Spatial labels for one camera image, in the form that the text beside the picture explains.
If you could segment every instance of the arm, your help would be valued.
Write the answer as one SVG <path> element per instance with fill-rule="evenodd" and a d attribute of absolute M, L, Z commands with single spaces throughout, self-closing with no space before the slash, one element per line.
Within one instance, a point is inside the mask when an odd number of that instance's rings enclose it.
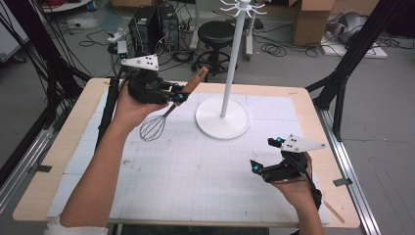
<path fill-rule="evenodd" d="M 140 104 L 128 95 L 124 85 L 118 97 L 114 119 L 61 214 L 63 226 L 106 226 L 113 206 L 126 138 L 149 113 L 164 107 Z"/>
<path fill-rule="evenodd" d="M 311 175 L 311 158 L 308 156 L 308 174 Z M 296 209 L 299 217 L 300 234 L 321 235 L 324 234 L 321 225 L 320 214 L 312 199 L 311 190 L 304 180 L 295 182 L 273 182 L 272 185 L 278 188 L 287 201 Z"/>

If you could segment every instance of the wooden table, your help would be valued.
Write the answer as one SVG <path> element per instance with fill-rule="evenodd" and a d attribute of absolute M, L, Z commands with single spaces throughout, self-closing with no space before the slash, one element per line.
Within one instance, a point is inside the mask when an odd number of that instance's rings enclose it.
<path fill-rule="evenodd" d="M 27 187 L 14 212 L 20 221 L 47 221 L 46 216 L 59 187 L 63 172 L 73 155 L 79 139 L 94 114 L 109 80 L 91 79 L 57 136 L 43 164 L 52 166 L 50 172 L 37 172 Z M 224 84 L 201 83 L 195 92 L 223 93 Z M 289 97 L 295 106 L 303 137 L 330 146 L 323 127 L 314 110 L 308 92 L 298 87 L 233 85 L 232 93 L 258 96 Z M 317 172 L 324 203 L 329 209 L 327 227 L 358 227 L 360 220 L 345 186 L 337 187 L 333 181 L 342 178 L 330 148 L 312 151 L 313 168 Z"/>

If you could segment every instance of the stool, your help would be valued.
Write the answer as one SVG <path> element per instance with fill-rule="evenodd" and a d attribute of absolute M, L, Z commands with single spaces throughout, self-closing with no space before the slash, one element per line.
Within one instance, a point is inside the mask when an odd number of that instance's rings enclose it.
<path fill-rule="evenodd" d="M 192 64 L 192 71 L 200 69 L 203 66 L 208 68 L 208 74 L 205 76 L 205 82 L 208 82 L 208 75 L 213 76 L 228 72 L 228 68 L 224 67 L 223 63 L 229 63 L 230 56 L 219 50 L 232 44 L 235 27 L 227 22 L 208 22 L 199 27 L 198 36 L 201 41 L 205 43 L 207 48 L 211 47 L 212 51 L 202 53 L 195 63 Z"/>

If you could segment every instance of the white mug tree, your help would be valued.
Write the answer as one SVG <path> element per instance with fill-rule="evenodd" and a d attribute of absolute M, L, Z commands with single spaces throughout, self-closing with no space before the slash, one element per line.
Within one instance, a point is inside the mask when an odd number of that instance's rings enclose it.
<path fill-rule="evenodd" d="M 237 101 L 230 100 L 229 97 L 244 29 L 245 16 L 248 15 L 251 18 L 252 15 L 250 14 L 250 11 L 253 11 L 256 14 L 265 13 L 260 13 L 256 10 L 264 5 L 252 6 L 250 5 L 251 0 L 235 1 L 236 4 L 229 4 L 223 0 L 221 0 L 221 2 L 225 5 L 233 6 L 229 9 L 221 8 L 222 11 L 238 9 L 238 12 L 235 15 L 237 20 L 228 75 L 226 78 L 225 93 L 223 99 L 221 99 L 221 97 L 212 97 L 203 101 L 196 111 L 196 122 L 202 132 L 206 135 L 225 140 L 241 136 L 250 126 L 250 116 L 246 107 Z"/>

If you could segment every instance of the hand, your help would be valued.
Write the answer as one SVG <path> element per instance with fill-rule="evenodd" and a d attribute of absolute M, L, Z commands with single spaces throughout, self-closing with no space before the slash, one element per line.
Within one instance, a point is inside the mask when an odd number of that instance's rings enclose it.
<path fill-rule="evenodd" d="M 120 126 L 126 128 L 126 131 L 130 132 L 141 124 L 148 114 L 161 110 L 168 104 L 142 104 L 128 94 L 127 85 L 128 82 L 124 84 L 119 93 L 113 122 L 119 123 Z"/>
<path fill-rule="evenodd" d="M 307 172 L 311 175 L 311 157 L 308 153 L 305 153 L 305 155 L 308 158 Z M 274 181 L 271 184 L 279 189 L 287 201 L 295 208 L 301 207 L 304 203 L 314 204 L 311 188 L 308 182 L 301 176 L 290 181 Z"/>

